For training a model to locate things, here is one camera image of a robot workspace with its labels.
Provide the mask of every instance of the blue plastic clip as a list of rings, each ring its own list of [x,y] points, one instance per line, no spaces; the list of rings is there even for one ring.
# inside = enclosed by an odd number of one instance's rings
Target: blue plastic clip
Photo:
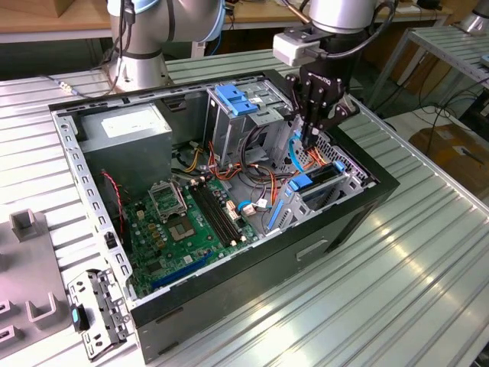
[[[344,172],[346,170],[346,166],[343,162],[340,161],[335,161],[335,167],[338,169],[340,172]]]
[[[235,116],[246,115],[258,110],[258,107],[248,101],[241,90],[231,84],[217,86],[215,93],[230,108]]]

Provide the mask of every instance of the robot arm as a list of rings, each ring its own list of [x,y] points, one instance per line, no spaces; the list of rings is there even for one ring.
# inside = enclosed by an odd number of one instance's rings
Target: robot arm
[[[294,13],[288,0],[283,3]],[[300,75],[287,76],[296,112],[303,125],[301,142],[305,150],[316,146],[318,134],[359,113],[348,94],[349,82],[361,51],[392,22],[399,0],[312,0],[305,23],[274,37],[274,56]],[[368,34],[382,8],[389,8],[387,20]]]
[[[112,38],[122,67],[112,65],[111,80],[123,90],[162,86],[167,71],[161,44],[167,41],[206,42],[221,33],[225,0],[108,0]],[[121,5],[124,27],[121,28]]]

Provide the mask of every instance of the wire bundle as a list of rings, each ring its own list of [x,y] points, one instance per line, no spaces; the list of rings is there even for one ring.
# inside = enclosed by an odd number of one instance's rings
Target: wire bundle
[[[121,201],[121,194],[119,193],[119,188],[118,188],[118,185],[115,183],[114,179],[112,178],[112,176],[110,174],[108,174],[107,172],[104,172],[102,171],[102,176],[104,176],[105,178],[107,178],[107,180],[110,181],[110,183],[112,184],[112,186],[114,187],[114,191],[115,191],[115,195],[117,196],[117,206],[118,206],[118,209],[119,209],[119,220],[121,222],[121,233],[124,232],[124,219],[122,218],[122,201]]]
[[[197,163],[199,161],[199,154],[201,154],[202,152],[204,152],[204,150],[202,148],[196,148],[195,149],[195,154],[193,156],[193,162],[192,164],[190,165],[190,167],[188,167],[187,169],[183,170],[183,172],[185,172],[186,174],[194,171],[196,168],[197,168]]]

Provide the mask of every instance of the slotted metal surface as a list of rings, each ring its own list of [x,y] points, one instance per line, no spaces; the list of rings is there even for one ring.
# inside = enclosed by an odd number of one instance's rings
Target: slotted metal surface
[[[270,51],[169,63],[177,82],[290,68]],[[82,93],[100,72],[59,76]],[[42,78],[0,83],[0,216],[46,213],[65,284],[104,268],[48,103],[72,99]],[[364,111],[342,128],[401,183],[338,251],[152,365],[468,365],[489,340],[487,208]],[[72,327],[2,366],[88,365]],[[96,363],[143,365],[134,336]]]
[[[477,82],[489,86],[489,68],[481,57],[489,54],[489,34],[472,36],[457,27],[415,28],[410,39]]]

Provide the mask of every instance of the table leg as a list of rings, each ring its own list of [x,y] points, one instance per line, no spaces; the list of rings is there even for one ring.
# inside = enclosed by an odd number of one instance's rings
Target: table leg
[[[191,58],[204,57],[206,52],[207,42],[192,42]]]
[[[453,79],[453,81],[450,83],[450,85],[446,89],[446,93],[443,95],[443,98],[440,100],[440,105],[443,106],[445,103],[447,103],[457,92],[460,88],[458,86],[464,79],[464,74],[460,73],[459,71],[457,72],[457,76]]]
[[[387,81],[387,78],[389,77],[390,73],[392,73],[392,70],[396,66],[397,61],[400,59],[402,56],[404,49],[406,48],[406,45],[408,43],[409,39],[409,29],[406,29],[404,32],[404,35],[400,39],[399,43],[397,44],[396,48],[394,49],[392,55],[390,55],[389,61],[387,61],[384,69],[382,70],[380,76],[377,79],[377,82],[374,85],[374,89],[372,91],[371,97],[368,100],[367,107],[372,108],[375,100],[377,99],[379,93],[382,90],[382,87],[384,86],[385,82]]]
[[[440,18],[436,19],[433,27],[443,26],[447,19],[448,19],[448,15],[441,16]],[[411,59],[410,63],[407,65],[406,69],[400,76],[399,80],[397,81],[398,86],[402,85],[407,80],[407,78],[410,77],[416,65],[418,65],[423,60],[424,54],[425,51],[420,47],[418,51],[415,53],[415,55],[413,56],[413,59]]]

